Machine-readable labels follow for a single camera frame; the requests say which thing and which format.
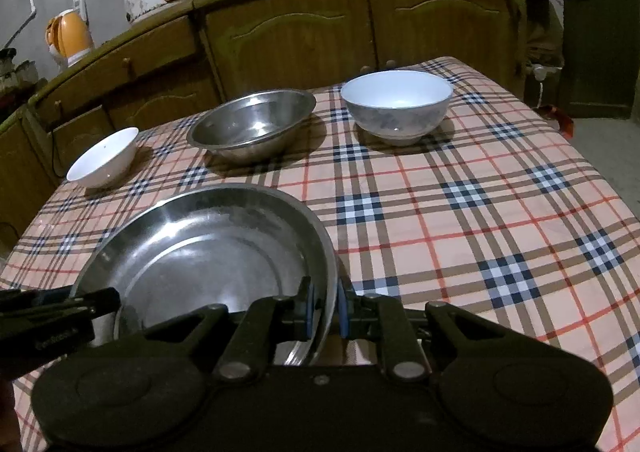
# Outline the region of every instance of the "large white bowl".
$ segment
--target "large white bowl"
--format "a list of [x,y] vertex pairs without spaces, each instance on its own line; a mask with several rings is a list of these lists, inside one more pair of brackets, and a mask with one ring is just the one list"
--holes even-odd
[[66,180],[86,188],[104,188],[129,169],[136,155],[135,127],[118,130],[92,146],[69,168]]
[[340,95],[364,130],[390,145],[412,145],[447,114],[453,88],[420,70],[383,70],[359,76]]

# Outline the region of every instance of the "wooden cabinet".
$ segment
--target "wooden cabinet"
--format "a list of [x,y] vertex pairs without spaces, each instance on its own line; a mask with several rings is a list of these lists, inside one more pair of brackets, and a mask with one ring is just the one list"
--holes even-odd
[[0,132],[0,222],[13,226],[21,235],[56,185],[40,163],[20,120],[15,117],[8,126],[7,122],[10,120]]
[[509,0],[370,0],[378,65],[402,67],[455,56],[512,92],[521,92]]
[[112,90],[193,56],[196,38],[188,16],[133,38],[62,83],[40,102],[38,114],[49,126],[70,119]]
[[205,61],[172,67],[104,98],[119,130],[156,127],[214,108],[220,98]]
[[269,88],[314,88],[376,64],[367,0],[252,0],[207,14],[227,99]]
[[63,170],[66,172],[85,151],[113,132],[109,117],[101,106],[56,128],[53,140]]

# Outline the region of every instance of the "plaid tablecloth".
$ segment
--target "plaid tablecloth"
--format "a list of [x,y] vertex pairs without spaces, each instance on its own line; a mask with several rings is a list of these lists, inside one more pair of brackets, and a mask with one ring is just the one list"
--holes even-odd
[[[294,146],[251,168],[188,146],[197,116],[162,125],[140,134],[118,188],[86,193],[63,183],[20,239],[1,285],[73,283],[105,237],[160,199],[221,182],[277,187],[322,220],[357,291],[399,295],[416,308],[444,299],[592,361],[615,393],[600,447],[639,451],[638,220],[496,83],[453,58],[414,68],[455,88],[446,120],[420,145],[390,148],[355,128],[340,86],[315,92]],[[36,375],[15,384],[27,451],[44,448],[29,403]]]

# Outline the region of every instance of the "concrete floor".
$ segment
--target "concrete floor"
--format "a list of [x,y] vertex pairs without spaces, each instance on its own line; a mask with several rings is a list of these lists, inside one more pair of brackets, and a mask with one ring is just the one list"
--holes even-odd
[[640,126],[624,119],[575,119],[572,145],[640,218]]

